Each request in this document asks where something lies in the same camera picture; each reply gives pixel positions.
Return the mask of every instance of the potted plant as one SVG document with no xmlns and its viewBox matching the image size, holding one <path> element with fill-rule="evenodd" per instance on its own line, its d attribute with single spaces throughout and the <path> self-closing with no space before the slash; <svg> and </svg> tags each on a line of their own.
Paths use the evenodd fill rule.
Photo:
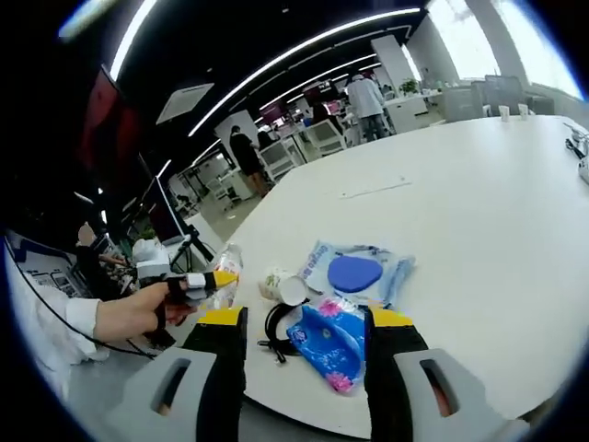
<svg viewBox="0 0 589 442">
<path fill-rule="evenodd" d="M 406 96 L 417 94 L 417 81 L 415 81 L 413 78 L 407 78 L 405 81 L 403 81 L 401 86 L 398 87 L 398 90 L 400 90 L 403 95 Z"/>
</svg>

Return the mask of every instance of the person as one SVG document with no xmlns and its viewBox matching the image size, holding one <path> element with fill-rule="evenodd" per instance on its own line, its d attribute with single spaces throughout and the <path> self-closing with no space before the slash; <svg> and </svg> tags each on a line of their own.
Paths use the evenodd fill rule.
<svg viewBox="0 0 589 442">
<path fill-rule="evenodd" d="M 348 86 L 348 97 L 353 113 L 360 123 L 367 141 L 381 139 L 386 136 L 383 123 L 385 99 L 376 83 L 356 74 Z"/>
<path fill-rule="evenodd" d="M 117 282 L 109 278 L 100 262 L 126 266 L 127 262 L 120 258 L 100 254 L 90 246 L 96 239 L 94 230 L 88 223 L 81 226 L 77 232 L 78 241 L 75 244 L 77 266 L 80 269 L 90 291 L 103 301 L 110 301 L 121 297 L 121 290 Z"/>
<path fill-rule="evenodd" d="M 333 115 L 329 115 L 328 110 L 325 109 L 323 103 L 318 103 L 315 106 L 313 106 L 313 124 L 317 124 L 318 122 L 324 122 L 325 120 L 330 120 L 331 124 L 333 124 L 333 127 L 335 127 L 340 134 L 343 134 L 343 130 L 341 129 L 340 124 L 338 123 L 338 119 Z"/>
<path fill-rule="evenodd" d="M 103 343 L 131 339 L 157 329 L 156 308 L 164 303 L 166 320 L 179 325 L 194 309 L 187 305 L 169 305 L 166 283 L 142 288 L 133 295 L 111 301 L 70 298 L 61 290 L 38 284 L 22 273 L 6 250 L 6 276 L 17 324 L 43 377 L 63 399 L 68 398 L 73 366 L 87 360 L 103 361 L 110 353 L 70 330 L 35 295 L 36 291 L 52 309 L 72 327 Z M 180 283 L 184 290 L 187 286 Z"/>
<path fill-rule="evenodd" d="M 246 174 L 249 182 L 260 196 L 268 193 L 266 181 L 261 174 L 261 164 L 254 150 L 256 146 L 251 142 L 247 135 L 241 133 L 239 126 L 231 128 L 231 139 L 229 144 L 235 155 L 237 164 Z"/>
<path fill-rule="evenodd" d="M 260 145 L 260 149 L 265 149 L 269 145 L 274 143 L 268 133 L 266 131 L 259 131 L 258 132 L 258 144 Z"/>
</svg>

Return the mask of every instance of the plastic package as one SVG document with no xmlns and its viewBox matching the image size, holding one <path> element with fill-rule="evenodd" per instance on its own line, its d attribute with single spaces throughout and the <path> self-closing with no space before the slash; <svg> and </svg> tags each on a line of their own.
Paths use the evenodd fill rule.
<svg viewBox="0 0 589 442">
<path fill-rule="evenodd" d="M 229 308 L 233 305 L 236 297 L 237 285 L 239 284 L 239 275 L 243 269 L 241 260 L 241 248 L 237 244 L 227 244 L 219 258 L 207 266 L 207 272 L 213 270 L 222 270 L 237 275 L 237 280 L 229 285 L 225 285 L 204 299 L 198 308 L 198 312 L 204 312 L 208 309 Z"/>
<path fill-rule="evenodd" d="M 375 260 L 382 265 L 383 274 L 378 281 L 364 290 L 345 294 L 339 292 L 329 283 L 328 270 L 331 262 L 340 256 Z M 414 265 L 413 256 L 397 256 L 390 250 L 375 246 L 335 246 L 318 241 L 299 275 L 310 288 L 321 294 L 335 292 L 360 306 L 378 305 L 388 308 L 395 306 L 399 290 Z"/>
<path fill-rule="evenodd" d="M 304 304 L 286 330 L 303 357 L 338 393 L 364 376 L 364 314 L 349 300 L 325 295 Z"/>
</svg>

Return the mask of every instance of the human hand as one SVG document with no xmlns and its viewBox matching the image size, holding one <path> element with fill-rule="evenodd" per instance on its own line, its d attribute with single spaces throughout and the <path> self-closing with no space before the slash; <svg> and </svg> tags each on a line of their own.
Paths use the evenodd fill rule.
<svg viewBox="0 0 589 442">
<path fill-rule="evenodd" d="M 186 290 L 186 283 L 180 288 Z M 94 337 L 103 342 L 133 338 L 157 328 L 156 308 L 166 301 L 169 289 L 166 283 L 155 283 L 137 293 L 114 301 L 98 303 Z M 165 304 L 166 321 L 177 325 L 196 311 L 187 305 Z"/>
</svg>

